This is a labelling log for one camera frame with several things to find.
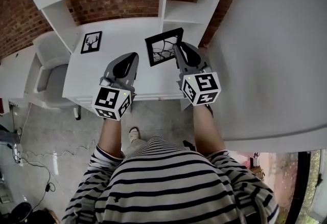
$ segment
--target white shelving unit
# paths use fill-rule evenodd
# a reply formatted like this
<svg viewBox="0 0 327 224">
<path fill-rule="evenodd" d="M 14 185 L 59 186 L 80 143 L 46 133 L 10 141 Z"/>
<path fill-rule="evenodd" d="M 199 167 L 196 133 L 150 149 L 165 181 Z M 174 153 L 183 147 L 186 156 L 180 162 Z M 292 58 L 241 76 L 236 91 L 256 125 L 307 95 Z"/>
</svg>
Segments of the white shelving unit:
<svg viewBox="0 0 327 224">
<path fill-rule="evenodd" d="M 159 0 L 158 18 L 115 19 L 77 26 L 65 0 L 33 1 L 72 54 L 63 94 L 80 105 L 83 105 L 81 99 L 86 98 L 89 101 L 91 98 L 91 89 L 94 88 L 92 83 L 97 82 L 97 77 L 101 76 L 109 60 L 123 52 L 131 51 L 137 51 L 140 57 L 138 73 L 141 74 L 141 79 L 138 77 L 139 79 L 135 81 L 135 88 L 139 94 L 137 99 L 182 98 L 177 84 L 172 80 L 172 78 L 178 80 L 176 64 L 167 61 L 149 70 L 144 39 L 182 27 L 183 41 L 198 46 L 219 2 L 219 0 L 197 0 L 196 3 Z M 99 30 L 103 31 L 101 44 L 105 44 L 106 47 L 99 52 L 81 55 L 80 48 L 84 35 L 89 31 Z M 157 83 L 158 76 L 161 76 L 160 79 L 163 81 L 160 84 Z"/>
</svg>

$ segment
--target floor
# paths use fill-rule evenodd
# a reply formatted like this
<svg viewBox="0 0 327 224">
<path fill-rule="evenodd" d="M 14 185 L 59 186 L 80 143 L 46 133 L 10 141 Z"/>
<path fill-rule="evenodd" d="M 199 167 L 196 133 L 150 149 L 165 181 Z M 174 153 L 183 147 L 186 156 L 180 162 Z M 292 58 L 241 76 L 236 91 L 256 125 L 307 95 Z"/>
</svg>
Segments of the floor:
<svg viewBox="0 0 327 224">
<path fill-rule="evenodd" d="M 135 101 L 132 112 L 122 119 L 122 150 L 129 145 L 128 131 L 138 126 L 141 138 L 148 140 L 158 135 L 182 146 L 183 140 L 193 143 L 192 108 L 180 111 L 179 101 Z M 12 130 L 12 114 L 0 118 L 0 124 Z M 86 171 L 89 158 L 101 131 L 103 119 L 82 109 L 82 119 L 76 121 L 73 109 L 48 110 L 32 105 L 28 108 L 14 108 L 15 128 L 24 127 L 21 149 L 28 155 L 28 161 L 39 161 L 51 172 L 55 192 L 47 192 L 38 209 L 53 210 L 62 218 L 68 201 L 73 196 Z M 39 154 L 54 153 L 42 156 Z M 33 207 L 41 200 L 49 173 L 45 168 L 28 164 L 15 164 L 12 151 L 0 146 L 0 170 L 12 192 L 14 203 L 0 205 L 2 213 L 10 212 L 18 203 L 28 201 Z"/>
</svg>

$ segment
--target deer picture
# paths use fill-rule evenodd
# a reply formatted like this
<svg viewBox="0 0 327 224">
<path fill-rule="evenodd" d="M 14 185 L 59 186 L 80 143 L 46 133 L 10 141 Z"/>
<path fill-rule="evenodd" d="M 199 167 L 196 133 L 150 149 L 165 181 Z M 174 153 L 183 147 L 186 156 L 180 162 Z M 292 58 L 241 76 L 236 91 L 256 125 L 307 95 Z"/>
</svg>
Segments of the deer picture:
<svg viewBox="0 0 327 224">
<path fill-rule="evenodd" d="M 88 39 L 89 38 L 87 38 L 86 41 L 85 41 L 85 43 L 88 45 L 88 49 L 87 50 L 93 50 L 94 48 L 92 48 L 92 44 L 95 43 L 95 42 L 97 42 L 99 40 L 99 37 L 96 36 L 95 41 L 92 40 L 92 42 L 89 42 Z"/>
</svg>

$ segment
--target shoe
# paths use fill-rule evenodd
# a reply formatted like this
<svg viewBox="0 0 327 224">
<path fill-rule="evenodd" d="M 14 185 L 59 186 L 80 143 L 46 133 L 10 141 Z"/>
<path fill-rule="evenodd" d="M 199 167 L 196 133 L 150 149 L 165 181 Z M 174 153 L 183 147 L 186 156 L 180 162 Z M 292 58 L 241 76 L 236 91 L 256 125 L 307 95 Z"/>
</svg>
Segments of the shoe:
<svg viewBox="0 0 327 224">
<path fill-rule="evenodd" d="M 129 135 L 128 135 L 129 141 L 132 143 L 134 140 L 139 139 L 139 130 L 137 127 L 132 127 L 129 130 Z"/>
</svg>

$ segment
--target person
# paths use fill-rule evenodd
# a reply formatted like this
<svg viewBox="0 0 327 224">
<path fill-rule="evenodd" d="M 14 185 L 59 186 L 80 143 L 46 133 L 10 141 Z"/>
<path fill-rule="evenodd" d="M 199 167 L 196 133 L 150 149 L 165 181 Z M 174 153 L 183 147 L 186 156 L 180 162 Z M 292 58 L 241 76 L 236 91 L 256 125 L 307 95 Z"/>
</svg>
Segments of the person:
<svg viewBox="0 0 327 224">
<path fill-rule="evenodd" d="M 204 105 L 194 107 L 197 151 L 160 137 L 121 153 L 121 123 L 106 120 L 62 223 L 274 223 L 271 189 L 232 159 Z"/>
</svg>

